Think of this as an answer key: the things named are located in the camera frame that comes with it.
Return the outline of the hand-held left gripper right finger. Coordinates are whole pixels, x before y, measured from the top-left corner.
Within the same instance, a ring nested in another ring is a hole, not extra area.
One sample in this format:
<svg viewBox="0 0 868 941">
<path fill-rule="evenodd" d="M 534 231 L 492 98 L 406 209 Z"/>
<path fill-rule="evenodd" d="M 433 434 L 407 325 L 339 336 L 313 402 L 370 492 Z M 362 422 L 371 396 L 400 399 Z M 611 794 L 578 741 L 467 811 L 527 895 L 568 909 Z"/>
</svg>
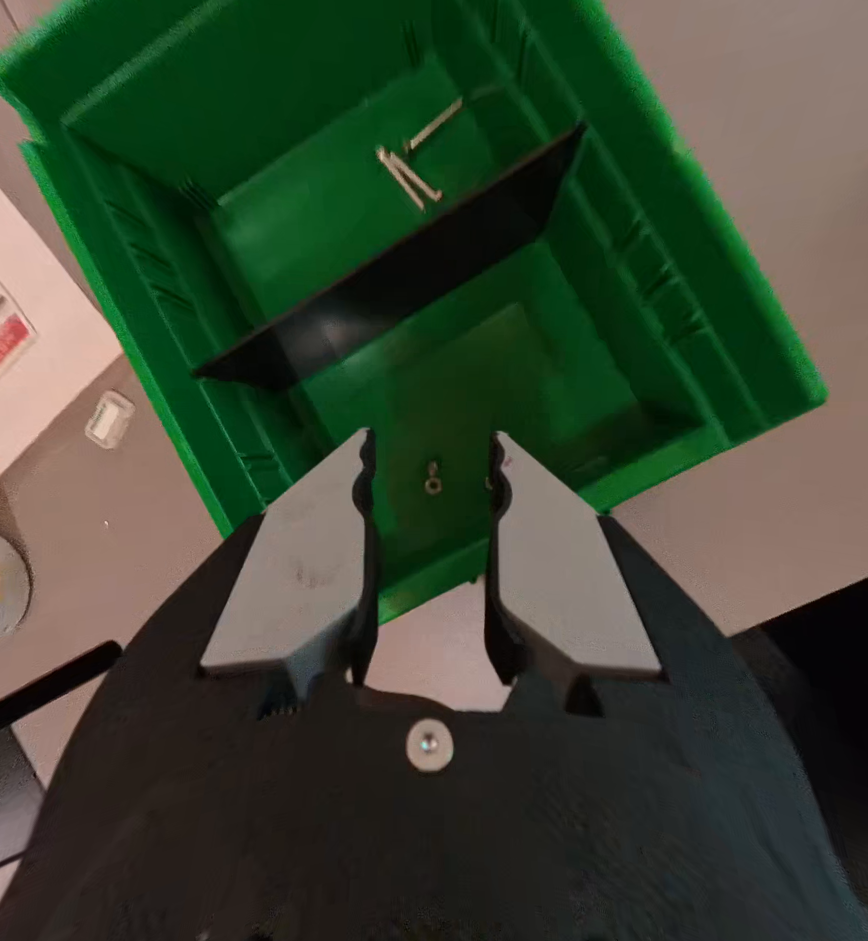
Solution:
<svg viewBox="0 0 868 941">
<path fill-rule="evenodd" d="M 499 681 L 659 678 L 602 516 L 505 432 L 491 436 L 488 480 L 484 639 Z"/>
</svg>

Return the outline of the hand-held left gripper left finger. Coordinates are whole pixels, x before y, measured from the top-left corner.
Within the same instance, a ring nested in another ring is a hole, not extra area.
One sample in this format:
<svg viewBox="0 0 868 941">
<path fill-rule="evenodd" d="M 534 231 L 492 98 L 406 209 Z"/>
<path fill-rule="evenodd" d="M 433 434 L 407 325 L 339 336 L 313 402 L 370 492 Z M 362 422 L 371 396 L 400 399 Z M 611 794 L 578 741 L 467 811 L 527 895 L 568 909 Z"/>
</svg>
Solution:
<svg viewBox="0 0 868 941">
<path fill-rule="evenodd" d="M 270 504 L 200 659 L 212 676 L 276 671 L 364 680 L 378 633 L 375 434 L 358 429 Z"/>
</svg>

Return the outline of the green plastic parts bin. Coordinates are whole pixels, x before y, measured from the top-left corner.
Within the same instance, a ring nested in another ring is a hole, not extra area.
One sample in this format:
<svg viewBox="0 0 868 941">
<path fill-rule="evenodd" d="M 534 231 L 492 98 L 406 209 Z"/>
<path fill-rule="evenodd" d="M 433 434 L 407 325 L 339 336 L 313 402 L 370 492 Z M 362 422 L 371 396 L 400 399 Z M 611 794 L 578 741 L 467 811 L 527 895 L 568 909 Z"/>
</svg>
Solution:
<svg viewBox="0 0 868 941">
<path fill-rule="evenodd" d="M 222 535 L 374 431 L 381 623 L 485 571 L 492 433 L 606 512 L 827 399 L 602 2 L 65 2 L 0 95 Z M 192 376 L 580 121 L 532 244 L 286 392 Z"/>
</svg>

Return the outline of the clear plastic sign foot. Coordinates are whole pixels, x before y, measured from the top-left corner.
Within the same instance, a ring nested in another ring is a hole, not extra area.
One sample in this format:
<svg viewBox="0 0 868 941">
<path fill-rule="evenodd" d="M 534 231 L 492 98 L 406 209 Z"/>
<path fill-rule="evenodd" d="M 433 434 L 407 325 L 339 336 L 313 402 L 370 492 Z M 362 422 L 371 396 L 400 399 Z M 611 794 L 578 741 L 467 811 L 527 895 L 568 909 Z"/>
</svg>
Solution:
<svg viewBox="0 0 868 941">
<path fill-rule="evenodd" d="M 85 426 L 85 437 L 105 451 L 116 450 L 134 417 L 134 403 L 113 390 L 99 397 L 97 406 Z"/>
</svg>

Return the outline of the black bin divider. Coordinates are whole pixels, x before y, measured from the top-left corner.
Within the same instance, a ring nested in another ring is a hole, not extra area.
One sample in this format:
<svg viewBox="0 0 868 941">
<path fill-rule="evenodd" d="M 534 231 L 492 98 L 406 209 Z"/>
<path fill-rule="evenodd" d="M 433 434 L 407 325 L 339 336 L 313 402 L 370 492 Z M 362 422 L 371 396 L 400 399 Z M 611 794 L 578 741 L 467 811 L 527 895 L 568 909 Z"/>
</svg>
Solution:
<svg viewBox="0 0 868 941">
<path fill-rule="evenodd" d="M 503 263 L 545 231 L 587 129 L 577 122 L 192 376 L 286 392 Z"/>
</svg>

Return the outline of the white printed sign board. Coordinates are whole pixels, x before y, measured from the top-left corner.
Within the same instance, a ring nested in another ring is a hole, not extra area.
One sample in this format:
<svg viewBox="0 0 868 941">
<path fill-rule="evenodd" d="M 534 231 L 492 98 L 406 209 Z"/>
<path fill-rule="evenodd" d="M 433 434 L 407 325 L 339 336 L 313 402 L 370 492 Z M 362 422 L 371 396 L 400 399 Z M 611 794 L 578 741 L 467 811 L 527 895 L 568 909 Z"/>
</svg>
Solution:
<svg viewBox="0 0 868 941">
<path fill-rule="evenodd" d="M 0 189 L 0 476 L 121 353 L 100 312 Z"/>
</svg>

